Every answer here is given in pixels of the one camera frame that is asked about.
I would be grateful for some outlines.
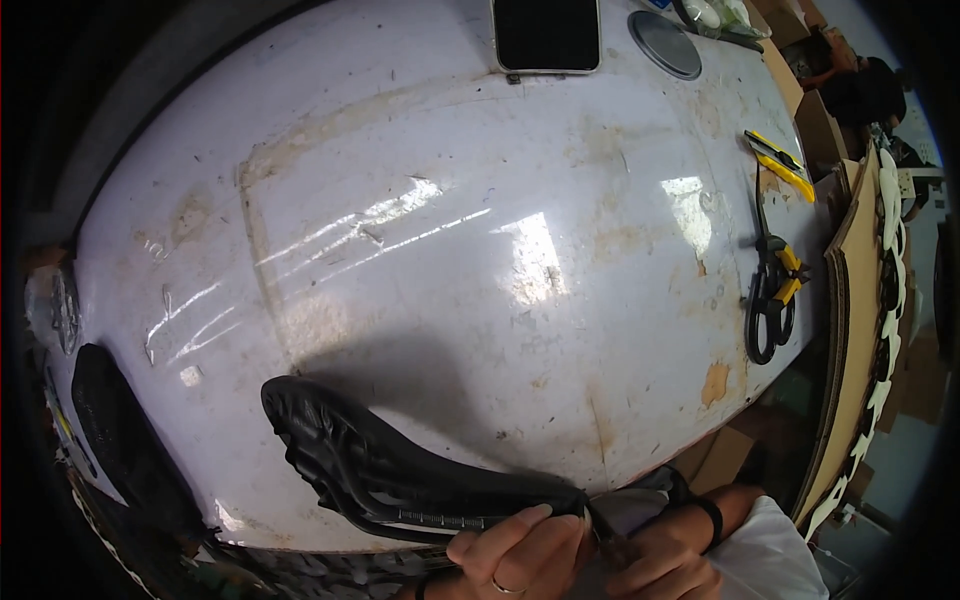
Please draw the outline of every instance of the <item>hand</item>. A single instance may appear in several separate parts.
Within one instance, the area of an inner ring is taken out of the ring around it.
[[[613,575],[610,598],[630,600],[719,599],[723,577],[689,546],[659,531],[641,532],[631,540],[640,559]]]
[[[446,556],[464,571],[457,595],[465,600],[557,600],[564,595],[592,554],[593,535],[588,519],[549,518],[551,512],[541,504],[482,535],[457,534],[446,548]]]

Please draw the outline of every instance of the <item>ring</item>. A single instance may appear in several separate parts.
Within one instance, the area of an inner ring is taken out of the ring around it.
[[[523,593],[524,591],[527,590],[527,588],[524,588],[524,589],[506,589],[506,588],[504,588],[503,586],[501,586],[500,584],[498,584],[498,583],[496,582],[496,579],[494,579],[493,577],[490,578],[490,583],[493,584],[493,589],[496,589],[496,590],[499,591],[500,593],[519,594],[519,593]]]

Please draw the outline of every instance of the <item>round lid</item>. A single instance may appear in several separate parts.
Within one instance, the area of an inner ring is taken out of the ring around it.
[[[627,25],[643,54],[664,71],[688,81],[700,77],[703,64],[697,48],[676,23],[660,14],[637,11],[628,17]]]

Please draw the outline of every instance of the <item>yellow utility knife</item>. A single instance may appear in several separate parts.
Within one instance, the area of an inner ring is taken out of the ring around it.
[[[813,184],[806,177],[806,169],[796,158],[757,132],[743,134],[747,137],[750,147],[754,149],[756,159],[761,165],[776,173],[782,180],[796,186],[807,202],[812,203],[816,199],[813,195]]]

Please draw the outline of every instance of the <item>finger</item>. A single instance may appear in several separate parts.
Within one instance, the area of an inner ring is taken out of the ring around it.
[[[685,564],[660,577],[633,596],[635,600],[674,600],[684,594],[712,583],[715,571],[703,559],[700,563]]]
[[[681,566],[686,558],[675,552],[643,553],[642,558],[610,578],[607,594],[616,598],[642,589]]]
[[[529,597],[559,598],[573,586],[576,580],[575,565],[581,540],[581,535],[574,534],[547,559],[531,586],[533,593],[528,594]]]
[[[574,515],[548,518],[503,555],[493,578],[506,589],[528,588],[544,569],[547,561],[551,560],[558,550],[572,543],[574,545],[570,551],[569,571],[573,568],[577,545],[580,544],[583,531],[583,521]]]
[[[463,554],[460,566],[476,584],[493,576],[500,559],[553,512],[549,504],[523,509],[484,532]]]
[[[573,574],[580,572],[597,551],[597,538],[593,535],[593,520],[590,512],[584,513],[584,534],[580,539],[580,546],[577,548],[577,560],[573,564]]]
[[[480,534],[475,531],[460,532],[446,546],[446,557],[456,564],[462,564],[467,550],[479,537]]]
[[[711,584],[697,586],[691,591],[681,596],[678,600],[720,600],[720,588],[723,586],[723,577],[719,571],[716,572],[716,578]]]

